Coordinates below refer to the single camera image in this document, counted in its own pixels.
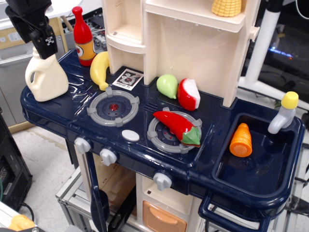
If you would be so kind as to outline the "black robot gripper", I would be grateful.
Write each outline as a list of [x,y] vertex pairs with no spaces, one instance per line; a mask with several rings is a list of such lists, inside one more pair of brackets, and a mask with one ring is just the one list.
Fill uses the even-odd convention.
[[8,0],[5,13],[25,43],[33,42],[41,59],[58,52],[56,36],[45,15],[50,0]]

